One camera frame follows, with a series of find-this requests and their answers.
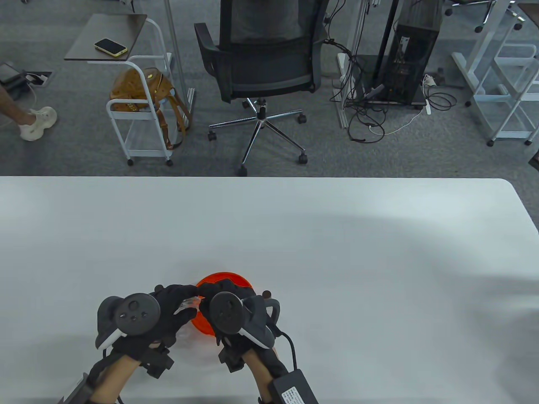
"computer tower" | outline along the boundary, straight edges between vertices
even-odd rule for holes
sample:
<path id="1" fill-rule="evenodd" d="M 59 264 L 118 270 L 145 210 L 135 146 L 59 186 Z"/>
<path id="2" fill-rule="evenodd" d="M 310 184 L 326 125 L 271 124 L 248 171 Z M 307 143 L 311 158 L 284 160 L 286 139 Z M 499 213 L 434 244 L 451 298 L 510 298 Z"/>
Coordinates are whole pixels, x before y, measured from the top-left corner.
<path id="1" fill-rule="evenodd" d="M 395 36 L 380 77 L 384 98 L 411 105 L 440 32 L 442 0 L 402 0 Z"/>

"orange plate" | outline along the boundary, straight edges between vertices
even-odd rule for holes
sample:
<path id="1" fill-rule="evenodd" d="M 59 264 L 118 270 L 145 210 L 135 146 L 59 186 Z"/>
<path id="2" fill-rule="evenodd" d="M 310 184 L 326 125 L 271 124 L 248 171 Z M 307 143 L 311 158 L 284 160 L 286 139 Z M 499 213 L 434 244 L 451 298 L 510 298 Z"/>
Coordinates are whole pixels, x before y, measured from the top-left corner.
<path id="1" fill-rule="evenodd" d="M 248 282 L 247 279 L 233 272 L 217 272 L 215 274 L 208 275 L 206 278 L 202 279 L 199 283 L 197 283 L 197 287 L 200 287 L 203 283 L 217 283 L 224 279 L 231 280 L 232 283 L 241 288 L 252 288 L 251 284 Z M 192 321 L 192 323 L 195 328 L 201 333 L 215 336 L 215 333 L 213 332 L 210 323 L 208 323 L 208 320 L 204 318 L 201 312 L 197 313 L 197 316 Z"/>

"gray carpet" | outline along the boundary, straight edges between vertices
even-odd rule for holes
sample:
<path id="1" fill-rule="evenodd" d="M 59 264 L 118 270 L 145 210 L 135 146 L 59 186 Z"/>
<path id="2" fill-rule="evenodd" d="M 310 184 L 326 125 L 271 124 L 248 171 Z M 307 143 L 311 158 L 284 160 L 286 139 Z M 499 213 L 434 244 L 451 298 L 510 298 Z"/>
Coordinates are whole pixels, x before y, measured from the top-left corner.
<path id="1" fill-rule="evenodd" d="M 10 124 L 0 128 L 0 175 L 37 176 L 228 176 L 233 175 L 248 143 L 252 126 L 221 130 L 218 141 L 209 143 L 207 125 L 248 116 L 239 101 L 232 105 L 220 101 L 217 85 L 206 74 L 193 32 L 193 22 L 207 22 L 217 39 L 217 0 L 172 0 L 176 29 L 182 47 L 182 65 L 189 86 L 197 90 L 195 124 L 184 145 L 173 155 L 174 166 L 161 159 L 138 159 L 128 167 L 112 126 L 105 113 L 105 102 L 118 70 L 83 62 L 64 62 L 91 14 L 127 12 L 115 1 L 106 0 L 17 0 L 0 4 L 0 59 L 11 60 L 26 70 L 51 69 L 56 73 L 47 88 L 36 90 L 37 107 L 53 106 L 59 113 L 57 125 L 39 142 L 26 143 Z M 331 33 L 345 43 L 352 1 L 335 18 Z M 372 9 L 360 51 L 376 53 L 388 14 L 390 1 Z M 160 0 L 138 0 L 158 23 L 165 22 Z M 477 34 L 473 28 L 482 18 L 484 6 L 455 10 L 445 18 L 429 68 L 448 65 L 450 52 L 464 54 L 473 46 Z M 143 33 L 136 51 L 149 47 Z M 537 28 L 526 23 L 514 39 L 539 40 Z M 326 47 L 323 69 L 336 73 L 336 51 Z M 315 94 L 297 93 L 269 99 L 270 112 L 302 107 L 308 123 L 298 125 L 284 119 L 277 125 L 305 148 L 309 164 L 299 166 L 298 154 L 265 130 L 257 140 L 248 161 L 250 176 L 325 176 L 325 177 L 496 177 L 511 182 L 536 225 L 539 226 L 539 173 L 527 162 L 537 144 L 524 146 L 520 140 L 499 141 L 485 146 L 487 133 L 472 112 L 464 107 L 468 90 L 449 90 L 459 103 L 446 112 L 422 114 L 408 127 L 381 142 L 366 145 L 348 141 L 338 126 L 331 97 L 331 80 L 325 79 Z M 32 97 L 20 101 L 31 107 Z M 406 123 L 413 110 L 394 108 L 384 128 L 392 131 Z M 0 125 L 5 121 L 0 117 Z M 368 129 L 357 123 L 351 129 L 355 137 L 373 140 Z"/>

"smartphone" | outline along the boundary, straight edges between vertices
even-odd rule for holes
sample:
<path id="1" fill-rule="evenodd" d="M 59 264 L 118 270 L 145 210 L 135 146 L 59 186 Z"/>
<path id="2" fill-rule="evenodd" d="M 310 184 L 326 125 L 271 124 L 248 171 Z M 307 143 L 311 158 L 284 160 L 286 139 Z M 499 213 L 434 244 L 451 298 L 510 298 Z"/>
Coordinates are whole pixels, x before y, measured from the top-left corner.
<path id="1" fill-rule="evenodd" d="M 107 38 L 96 42 L 94 46 L 97 50 L 105 52 L 106 54 L 114 56 L 115 58 L 127 52 L 127 48 L 125 46 Z"/>

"brown backpack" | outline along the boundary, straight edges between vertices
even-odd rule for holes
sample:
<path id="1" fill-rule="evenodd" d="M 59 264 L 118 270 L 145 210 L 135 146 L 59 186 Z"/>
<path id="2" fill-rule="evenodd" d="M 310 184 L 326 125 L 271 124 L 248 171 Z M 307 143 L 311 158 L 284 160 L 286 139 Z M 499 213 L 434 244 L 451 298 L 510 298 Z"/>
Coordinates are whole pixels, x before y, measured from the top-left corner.
<path id="1" fill-rule="evenodd" d="M 147 68 L 143 70 L 144 76 L 146 77 L 146 83 L 148 84 L 148 89 L 150 90 L 151 101 L 155 106 L 155 112 L 157 112 L 157 118 L 159 119 L 159 124 L 163 132 L 163 139 L 167 150 L 172 150 L 182 144 L 182 141 L 172 144 L 168 136 L 168 125 L 163 116 L 163 113 L 159 109 L 161 105 L 160 102 L 164 99 L 167 99 L 172 106 L 172 110 L 176 115 L 178 131 L 181 130 L 183 136 L 187 133 L 187 130 L 191 126 L 192 116 L 189 112 L 187 106 L 183 101 L 178 97 L 178 92 L 174 89 L 169 79 L 167 79 L 163 73 L 156 69 L 155 67 Z M 131 100 L 145 100 L 146 93 L 144 92 L 144 87 L 140 79 L 139 73 L 131 68 L 120 74 L 116 81 L 112 91 L 110 92 L 110 99 L 131 99 Z M 138 112 L 143 108 L 148 108 L 147 104 L 127 104 L 127 103 L 118 103 L 113 104 L 112 108 L 119 112 Z M 182 109 L 182 112 L 187 117 L 188 126 L 185 127 L 183 116 L 179 112 L 179 108 Z"/>

